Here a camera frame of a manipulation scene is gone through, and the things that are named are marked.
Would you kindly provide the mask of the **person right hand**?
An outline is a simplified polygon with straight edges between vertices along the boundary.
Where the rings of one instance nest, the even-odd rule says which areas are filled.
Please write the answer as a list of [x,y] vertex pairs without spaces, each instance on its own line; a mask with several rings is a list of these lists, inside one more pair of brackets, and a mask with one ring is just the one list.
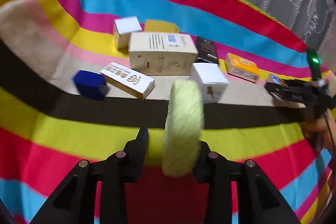
[[327,149],[335,158],[335,119],[330,109],[313,122],[302,122],[303,136],[317,151]]

